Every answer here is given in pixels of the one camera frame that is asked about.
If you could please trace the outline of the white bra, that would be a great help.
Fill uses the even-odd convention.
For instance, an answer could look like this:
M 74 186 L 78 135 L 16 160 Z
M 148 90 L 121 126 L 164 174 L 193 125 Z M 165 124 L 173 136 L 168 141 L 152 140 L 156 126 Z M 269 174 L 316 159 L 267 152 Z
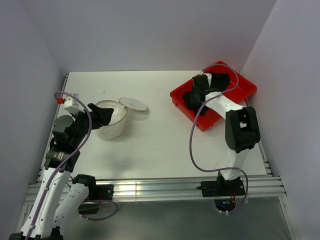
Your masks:
M 124 106 L 114 105 L 113 113 L 109 125 L 115 125 L 120 122 L 127 114 L 127 108 Z

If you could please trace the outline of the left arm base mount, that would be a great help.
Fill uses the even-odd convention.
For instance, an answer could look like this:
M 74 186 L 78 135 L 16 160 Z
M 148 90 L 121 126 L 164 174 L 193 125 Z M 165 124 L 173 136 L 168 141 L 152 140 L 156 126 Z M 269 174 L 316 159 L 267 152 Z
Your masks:
M 95 190 L 90 194 L 83 203 L 78 207 L 80 215 L 95 215 L 101 209 L 101 202 L 95 202 L 97 200 L 113 199 L 114 185 L 113 184 L 98 184 Z

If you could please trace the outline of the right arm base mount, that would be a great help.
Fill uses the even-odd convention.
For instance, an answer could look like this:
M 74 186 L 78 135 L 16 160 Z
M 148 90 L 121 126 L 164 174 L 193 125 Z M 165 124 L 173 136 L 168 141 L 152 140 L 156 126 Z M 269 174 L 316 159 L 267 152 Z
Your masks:
M 244 183 L 240 177 L 225 180 L 221 174 L 216 180 L 201 181 L 200 186 L 197 186 L 196 189 L 201 191 L 203 198 L 222 197 L 214 200 L 214 206 L 219 214 L 225 214 L 226 216 L 237 208 L 236 197 L 246 195 Z

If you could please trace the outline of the black garment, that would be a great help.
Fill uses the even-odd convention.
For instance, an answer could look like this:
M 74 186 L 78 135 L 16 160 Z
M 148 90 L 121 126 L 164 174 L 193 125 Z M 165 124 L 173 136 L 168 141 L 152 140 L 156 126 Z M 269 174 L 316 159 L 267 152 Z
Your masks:
M 214 73 L 214 72 L 210 72 L 210 73 L 203 73 L 202 75 L 212 75 L 212 80 L 211 80 L 211 84 L 210 84 L 210 89 L 207 91 L 208 95 L 209 93 L 212 92 L 223 92 L 224 90 L 227 89 L 227 87 L 230 84 L 230 76 L 227 73 Z M 203 102 L 202 104 L 196 106 L 196 107 L 191 107 L 189 105 L 189 99 L 190 99 L 190 91 L 186 91 L 183 95 L 182 98 L 184 100 L 184 104 L 186 106 L 187 109 L 192 110 L 194 115 L 196 116 L 201 105 L 205 102 Z

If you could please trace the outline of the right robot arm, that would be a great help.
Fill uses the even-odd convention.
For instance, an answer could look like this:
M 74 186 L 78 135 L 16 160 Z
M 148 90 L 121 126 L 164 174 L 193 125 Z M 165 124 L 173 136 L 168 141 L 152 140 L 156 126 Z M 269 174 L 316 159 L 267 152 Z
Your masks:
M 241 175 L 241 168 L 249 151 L 261 139 L 255 109 L 227 98 L 224 94 L 229 85 L 230 76 L 227 73 L 204 73 L 192 78 L 189 94 L 191 106 L 197 109 L 189 138 L 190 146 L 198 117 L 204 112 L 204 108 L 212 109 L 225 120 L 224 137 L 228 149 L 223 167 L 216 169 L 222 176 L 216 183 L 216 189 L 222 195 L 233 190 L 232 181 Z

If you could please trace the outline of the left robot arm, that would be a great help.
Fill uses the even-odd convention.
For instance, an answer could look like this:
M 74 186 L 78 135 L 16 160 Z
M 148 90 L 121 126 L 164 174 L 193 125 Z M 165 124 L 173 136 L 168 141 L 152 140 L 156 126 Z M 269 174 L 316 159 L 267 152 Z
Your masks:
M 61 200 L 80 156 L 80 147 L 91 130 L 110 123 L 114 112 L 113 108 L 100 108 L 93 103 L 88 107 L 90 111 L 73 107 L 69 115 L 54 121 L 39 192 L 26 222 L 18 233 L 10 235 L 11 240 L 61 240 L 67 221 L 81 203 L 97 201 L 96 179 L 85 174 L 73 179 L 66 197 Z

